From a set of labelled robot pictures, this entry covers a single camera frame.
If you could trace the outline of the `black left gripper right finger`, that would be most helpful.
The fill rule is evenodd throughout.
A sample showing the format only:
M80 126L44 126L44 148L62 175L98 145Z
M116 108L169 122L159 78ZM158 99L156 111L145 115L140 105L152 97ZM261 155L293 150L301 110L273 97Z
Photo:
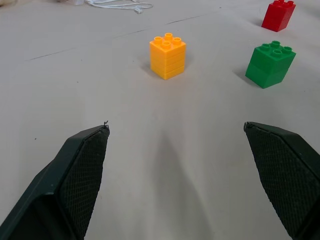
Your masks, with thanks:
M292 240L320 240L320 154L297 133L247 121L262 187Z

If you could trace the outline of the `yellow cube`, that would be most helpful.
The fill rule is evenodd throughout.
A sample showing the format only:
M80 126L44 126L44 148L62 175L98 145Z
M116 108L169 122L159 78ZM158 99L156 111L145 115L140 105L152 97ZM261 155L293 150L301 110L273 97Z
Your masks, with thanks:
M180 37L167 32L149 42L151 70L164 80L185 70L187 45Z

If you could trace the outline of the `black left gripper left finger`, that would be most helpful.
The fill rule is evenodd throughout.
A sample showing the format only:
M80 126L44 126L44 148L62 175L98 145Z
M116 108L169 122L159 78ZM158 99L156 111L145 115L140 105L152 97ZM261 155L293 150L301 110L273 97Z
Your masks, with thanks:
M109 136L105 122L69 137L0 225L0 240L84 240Z

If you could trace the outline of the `green cube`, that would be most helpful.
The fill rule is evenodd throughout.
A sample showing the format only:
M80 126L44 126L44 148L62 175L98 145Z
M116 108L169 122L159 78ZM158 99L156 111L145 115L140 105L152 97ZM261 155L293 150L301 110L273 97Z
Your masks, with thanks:
M251 56L245 76L265 89L279 84L285 78L296 53L279 41L257 46Z

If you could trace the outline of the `red cube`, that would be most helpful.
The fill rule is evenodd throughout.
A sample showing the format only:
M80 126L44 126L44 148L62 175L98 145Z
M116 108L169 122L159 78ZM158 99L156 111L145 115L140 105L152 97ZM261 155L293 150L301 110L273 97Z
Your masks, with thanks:
M285 29L295 7L296 4L292 0L274 0L268 5L261 27L274 32Z

